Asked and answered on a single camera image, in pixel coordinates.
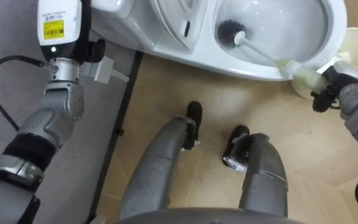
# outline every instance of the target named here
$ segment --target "yellow label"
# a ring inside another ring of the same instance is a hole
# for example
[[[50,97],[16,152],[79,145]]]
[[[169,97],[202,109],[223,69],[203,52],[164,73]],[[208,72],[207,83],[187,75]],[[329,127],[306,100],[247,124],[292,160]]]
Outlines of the yellow label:
[[[44,22],[44,39],[56,39],[65,36],[64,21]]]

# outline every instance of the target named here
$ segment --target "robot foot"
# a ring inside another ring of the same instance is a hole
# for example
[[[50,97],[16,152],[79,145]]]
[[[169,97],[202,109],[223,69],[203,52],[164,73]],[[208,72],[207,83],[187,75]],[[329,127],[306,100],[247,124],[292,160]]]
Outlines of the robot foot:
[[[225,166],[239,172],[246,172],[249,161],[249,152],[255,138],[269,137],[265,134],[250,134],[249,128],[240,125],[230,135],[226,149],[223,152],[222,162]]]
[[[186,117],[192,119],[196,126],[187,124],[186,140],[183,148],[186,150],[193,149],[198,142],[198,135],[200,131],[201,122],[203,120],[203,107],[201,103],[193,101],[187,107]]]

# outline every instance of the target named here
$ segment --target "toilet brush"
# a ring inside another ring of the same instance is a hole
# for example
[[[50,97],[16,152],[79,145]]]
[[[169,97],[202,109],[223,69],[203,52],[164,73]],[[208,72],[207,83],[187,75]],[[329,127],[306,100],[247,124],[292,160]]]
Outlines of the toilet brush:
[[[228,49],[243,45],[248,46],[273,62],[288,79],[301,81],[317,94],[327,85],[326,79],[320,73],[302,65],[302,63],[296,60],[274,59],[246,38],[246,30],[247,28],[241,23],[234,20],[226,20],[218,26],[218,39]]]

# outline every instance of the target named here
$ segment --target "white toilet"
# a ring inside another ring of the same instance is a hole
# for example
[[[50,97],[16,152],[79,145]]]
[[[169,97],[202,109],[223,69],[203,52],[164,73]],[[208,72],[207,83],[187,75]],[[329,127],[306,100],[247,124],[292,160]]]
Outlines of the white toilet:
[[[286,80],[247,47],[226,49],[218,25],[245,25],[247,38],[275,58],[320,68],[340,48],[343,0],[92,0],[93,29],[126,47],[255,80]]]

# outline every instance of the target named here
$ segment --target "black bristles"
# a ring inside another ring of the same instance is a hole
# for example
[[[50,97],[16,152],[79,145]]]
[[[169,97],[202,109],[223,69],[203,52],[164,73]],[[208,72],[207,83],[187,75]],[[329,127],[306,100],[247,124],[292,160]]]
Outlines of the black bristles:
[[[241,31],[246,31],[247,28],[239,22],[234,20],[226,20],[218,26],[218,39],[223,46],[227,48],[234,48],[234,38]]]

